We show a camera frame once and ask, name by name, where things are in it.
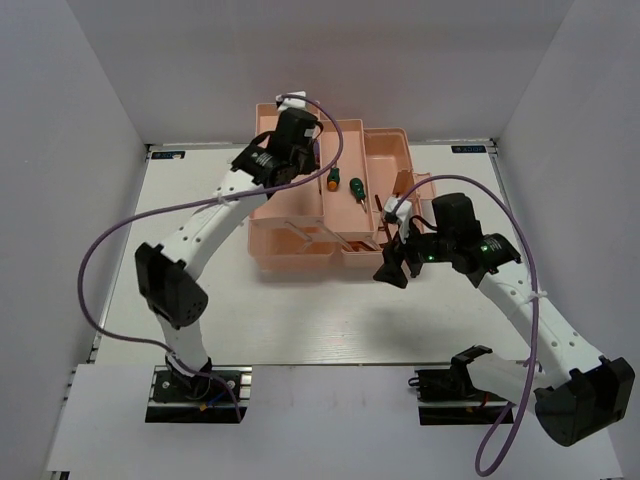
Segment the green orange screwdriver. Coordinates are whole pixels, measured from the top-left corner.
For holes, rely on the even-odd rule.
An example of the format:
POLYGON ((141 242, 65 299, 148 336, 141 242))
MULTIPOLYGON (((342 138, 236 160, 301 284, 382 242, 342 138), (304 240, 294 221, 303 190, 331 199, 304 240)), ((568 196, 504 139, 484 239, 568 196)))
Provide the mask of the green orange screwdriver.
POLYGON ((331 168, 327 180, 326 180, 327 189, 330 192, 335 192, 338 190, 340 185, 340 169, 337 167, 331 168))

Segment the medium brown hex key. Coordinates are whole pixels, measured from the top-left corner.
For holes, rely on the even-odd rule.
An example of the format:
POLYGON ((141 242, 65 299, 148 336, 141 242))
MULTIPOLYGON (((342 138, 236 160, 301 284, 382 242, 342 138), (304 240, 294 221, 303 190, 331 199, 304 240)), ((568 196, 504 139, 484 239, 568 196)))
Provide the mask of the medium brown hex key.
POLYGON ((349 246, 354 252, 373 252, 377 250, 376 247, 372 247, 371 245, 363 241, 349 242, 349 246))

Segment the large brown hex key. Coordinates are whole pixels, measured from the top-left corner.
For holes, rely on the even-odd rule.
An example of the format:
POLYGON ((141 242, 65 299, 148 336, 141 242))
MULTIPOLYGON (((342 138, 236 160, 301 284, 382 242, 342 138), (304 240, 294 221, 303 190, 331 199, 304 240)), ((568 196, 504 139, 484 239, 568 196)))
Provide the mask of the large brown hex key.
POLYGON ((385 219, 384 213, 380 215, 378 232, 379 232, 379 235, 378 235, 377 243, 380 249, 384 249, 388 244, 390 244, 393 241, 393 235, 391 234, 391 231, 389 229, 389 224, 385 219))

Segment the green stubby screwdriver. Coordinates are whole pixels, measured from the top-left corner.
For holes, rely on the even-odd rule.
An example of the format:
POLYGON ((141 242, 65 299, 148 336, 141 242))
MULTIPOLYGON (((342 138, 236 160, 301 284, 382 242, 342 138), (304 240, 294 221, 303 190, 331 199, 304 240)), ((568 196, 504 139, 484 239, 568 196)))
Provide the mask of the green stubby screwdriver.
POLYGON ((367 195, 363 181, 358 177, 353 177, 349 181, 349 189, 355 201, 362 207, 363 211, 367 213, 367 195))

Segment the pink plastic toolbox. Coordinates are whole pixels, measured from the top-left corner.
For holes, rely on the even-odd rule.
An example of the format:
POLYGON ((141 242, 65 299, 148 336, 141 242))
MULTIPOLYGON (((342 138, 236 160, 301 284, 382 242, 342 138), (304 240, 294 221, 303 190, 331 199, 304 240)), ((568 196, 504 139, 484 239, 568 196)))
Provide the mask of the pink plastic toolbox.
POLYGON ((309 110, 324 126, 319 162, 335 160, 338 177, 274 194, 249 217, 248 252, 263 271, 377 269, 396 232, 382 223, 384 203, 424 177, 413 166, 406 132, 367 128, 359 119, 331 123, 309 110))

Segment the small brown hex key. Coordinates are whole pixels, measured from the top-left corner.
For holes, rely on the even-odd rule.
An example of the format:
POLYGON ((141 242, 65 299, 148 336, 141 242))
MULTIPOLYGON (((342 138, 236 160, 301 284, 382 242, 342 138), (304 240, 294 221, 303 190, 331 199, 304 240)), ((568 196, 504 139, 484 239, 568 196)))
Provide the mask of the small brown hex key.
POLYGON ((378 211, 379 211, 381 214, 384 214, 384 207, 383 207, 383 204, 382 204, 382 202, 381 202, 381 200, 380 200, 379 195, 377 195, 377 194, 376 194, 376 195, 374 195, 374 199, 375 199, 375 203, 376 203, 376 206, 377 206, 378 211))

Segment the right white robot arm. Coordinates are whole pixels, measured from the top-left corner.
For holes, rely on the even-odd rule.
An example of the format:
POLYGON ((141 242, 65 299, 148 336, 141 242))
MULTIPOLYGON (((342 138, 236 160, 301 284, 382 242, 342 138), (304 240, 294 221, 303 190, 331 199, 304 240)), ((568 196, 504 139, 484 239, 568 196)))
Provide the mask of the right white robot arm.
POLYGON ((404 288, 426 263, 448 263, 465 275, 525 339, 534 355, 527 408, 557 444, 568 447, 620 421, 635 372, 622 357, 607 359, 582 338, 546 295, 519 252, 500 234, 457 243, 412 231, 382 250, 378 282, 404 288))

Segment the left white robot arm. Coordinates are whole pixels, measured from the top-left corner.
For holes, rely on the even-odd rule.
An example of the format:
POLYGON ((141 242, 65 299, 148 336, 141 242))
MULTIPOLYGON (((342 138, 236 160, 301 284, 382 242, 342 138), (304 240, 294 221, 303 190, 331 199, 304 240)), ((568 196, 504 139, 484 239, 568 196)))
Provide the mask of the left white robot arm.
POLYGON ((212 378, 199 324, 208 296, 197 280, 241 221, 271 197, 269 188, 318 169, 314 133, 322 129, 307 110, 284 110, 273 131, 255 137, 232 161, 216 190, 218 204, 197 210, 162 242, 143 243, 135 252, 139 291, 160 323, 171 349, 167 366, 188 398, 205 396, 212 378))

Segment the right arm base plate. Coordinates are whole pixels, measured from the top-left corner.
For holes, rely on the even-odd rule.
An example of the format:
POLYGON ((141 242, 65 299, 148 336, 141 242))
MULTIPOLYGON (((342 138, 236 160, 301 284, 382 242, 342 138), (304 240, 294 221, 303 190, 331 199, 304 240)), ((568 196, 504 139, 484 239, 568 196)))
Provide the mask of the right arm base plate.
POLYGON ((417 396, 421 426, 489 426, 507 405, 493 393, 464 393, 445 368, 418 369, 407 384, 417 396))

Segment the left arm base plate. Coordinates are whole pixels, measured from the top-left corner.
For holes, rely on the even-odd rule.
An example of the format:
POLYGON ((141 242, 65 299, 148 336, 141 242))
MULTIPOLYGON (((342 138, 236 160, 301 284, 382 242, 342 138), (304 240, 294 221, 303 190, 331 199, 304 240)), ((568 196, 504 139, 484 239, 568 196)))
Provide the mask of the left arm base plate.
MULTIPOLYGON (((244 418, 249 406, 252 368, 222 367, 216 371, 233 391, 244 418)), ((156 366, 152 376, 145 422, 148 424, 239 424, 226 388, 218 382, 201 386, 194 395, 182 388, 167 366, 156 366)))

